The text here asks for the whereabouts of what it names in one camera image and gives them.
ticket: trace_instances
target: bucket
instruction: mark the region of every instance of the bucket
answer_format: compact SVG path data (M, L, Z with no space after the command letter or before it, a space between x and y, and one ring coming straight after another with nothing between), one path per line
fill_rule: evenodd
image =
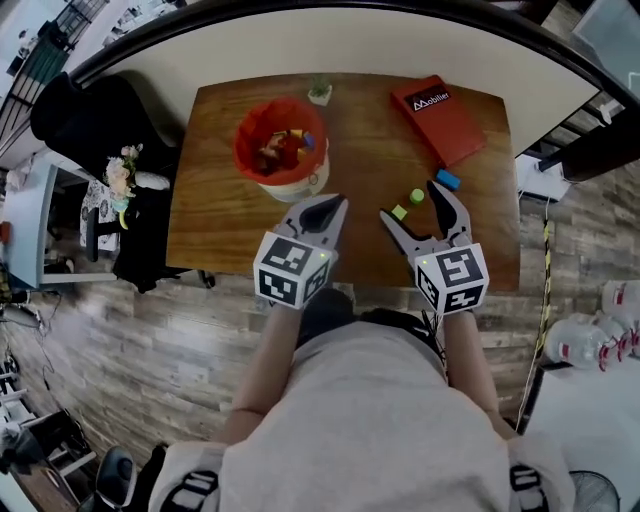
M292 169L271 174L260 170L259 149L274 133L302 130L311 134L313 147ZM280 98L249 111L240 123L233 142L233 160L238 170L255 181L278 201L297 202L318 194L329 179L329 142L316 109L296 98Z

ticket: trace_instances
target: red block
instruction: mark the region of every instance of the red block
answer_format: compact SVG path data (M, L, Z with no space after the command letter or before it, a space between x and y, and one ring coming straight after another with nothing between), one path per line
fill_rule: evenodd
M413 80L394 89L391 102L409 121L443 169L487 145L480 127L437 75Z

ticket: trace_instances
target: black label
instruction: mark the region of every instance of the black label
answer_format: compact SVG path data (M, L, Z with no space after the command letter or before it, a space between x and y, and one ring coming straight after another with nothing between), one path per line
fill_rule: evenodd
M404 101L407 102L407 105L409 105L411 110L418 112L423 108L448 100L450 97L451 95L442 85L434 85L424 91L416 92L410 96L405 96Z

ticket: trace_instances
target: white table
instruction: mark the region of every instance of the white table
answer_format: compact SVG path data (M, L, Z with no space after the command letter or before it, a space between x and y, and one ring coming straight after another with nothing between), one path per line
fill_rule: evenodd
M58 168L46 155L37 155L24 187L7 192L3 220L11 223L11 237L4 247L4 263L9 273L35 289L47 284L115 281L112 273L44 273L47 221L57 174Z

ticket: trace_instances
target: shirt sleeve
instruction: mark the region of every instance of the shirt sleeve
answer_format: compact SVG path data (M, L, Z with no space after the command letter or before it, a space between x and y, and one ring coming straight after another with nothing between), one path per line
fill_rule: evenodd
M560 446L542 433L508 442L510 512L573 512L575 487Z
M191 480L198 484L214 480L216 490L208 492L209 489L205 489L202 497L206 495L207 497L204 499L207 502L213 501L215 503L219 492L217 491L217 475L220 473L222 457L226 448L227 445L222 443L197 441L171 445L167 449L162 470L151 492L149 512L160 512L163 503L170 495L176 496L176 500L183 498L198 500L198 496L182 497L176 493L176 489Z

